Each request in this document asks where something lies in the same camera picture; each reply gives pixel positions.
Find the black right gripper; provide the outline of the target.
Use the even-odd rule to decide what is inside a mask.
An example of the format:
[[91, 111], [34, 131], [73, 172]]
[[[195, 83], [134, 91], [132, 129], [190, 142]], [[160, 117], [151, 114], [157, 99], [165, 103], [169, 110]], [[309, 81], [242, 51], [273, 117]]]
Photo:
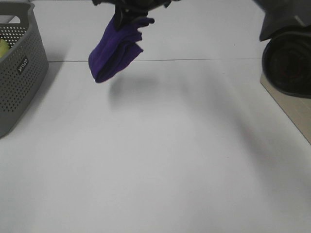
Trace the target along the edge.
[[[125, 24], [125, 9], [135, 12], [149, 12], [155, 8], [164, 6], [167, 8], [172, 0], [93, 0], [95, 6], [101, 3], [110, 3], [115, 5], [114, 27], [119, 31]], [[127, 28], [143, 28], [154, 24], [155, 20], [149, 17], [136, 18], [126, 25]]]

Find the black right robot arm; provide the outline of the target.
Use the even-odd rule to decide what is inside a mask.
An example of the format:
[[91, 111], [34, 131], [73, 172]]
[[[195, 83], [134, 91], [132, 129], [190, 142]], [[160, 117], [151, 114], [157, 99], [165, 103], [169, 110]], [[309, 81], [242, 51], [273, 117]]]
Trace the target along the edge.
[[[114, 15], [88, 57], [97, 83], [124, 70], [141, 53], [140, 28], [154, 23], [148, 13], [169, 0], [113, 0]], [[311, 96], [311, 3], [308, 0], [258, 0], [264, 12], [259, 39], [267, 41], [261, 59], [268, 82], [283, 94]]]

